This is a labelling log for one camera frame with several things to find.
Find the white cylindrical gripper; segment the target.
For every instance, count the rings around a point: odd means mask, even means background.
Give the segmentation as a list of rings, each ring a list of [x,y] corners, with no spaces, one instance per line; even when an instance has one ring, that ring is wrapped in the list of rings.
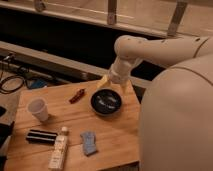
[[[125,60],[117,57],[109,69],[108,76],[104,75],[97,83],[97,88],[103,88],[110,84],[109,80],[115,84],[121,84],[123,94],[127,92],[127,80],[132,69],[135,67],[136,60]]]

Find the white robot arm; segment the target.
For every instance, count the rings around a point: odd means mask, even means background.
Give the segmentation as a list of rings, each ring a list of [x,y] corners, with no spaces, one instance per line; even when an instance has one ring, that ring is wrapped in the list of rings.
[[[139,114],[140,171],[213,171],[213,36],[147,40],[123,35],[99,82],[124,85],[143,61],[164,71]]]

